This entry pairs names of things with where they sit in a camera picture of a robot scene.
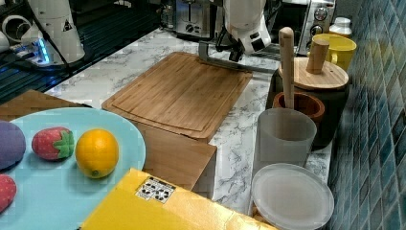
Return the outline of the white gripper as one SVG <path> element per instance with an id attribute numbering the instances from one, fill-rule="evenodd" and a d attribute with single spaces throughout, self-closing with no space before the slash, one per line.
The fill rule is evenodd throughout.
<path id="1" fill-rule="evenodd" d="M 255 28 L 241 29 L 234 26 L 228 27 L 228 32 L 236 42 L 229 56 L 229 60 L 238 62 L 243 54 L 252 55 L 271 44 L 271 37 L 265 24 Z"/>

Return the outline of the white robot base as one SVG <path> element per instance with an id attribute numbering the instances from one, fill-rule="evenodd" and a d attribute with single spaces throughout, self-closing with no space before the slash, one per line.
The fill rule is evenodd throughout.
<path id="1" fill-rule="evenodd" d="M 21 38 L 35 56 L 29 62 L 40 66 L 70 64 L 85 56 L 71 13 L 69 0 L 27 0 L 34 14 L 33 25 Z"/>

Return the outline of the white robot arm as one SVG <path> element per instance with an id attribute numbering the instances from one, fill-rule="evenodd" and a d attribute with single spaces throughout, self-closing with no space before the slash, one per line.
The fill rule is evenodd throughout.
<path id="1" fill-rule="evenodd" d="M 235 43 L 229 60 L 238 62 L 243 54 L 251 55 L 270 45 L 265 4 L 266 0 L 223 0 L 225 29 Z"/>

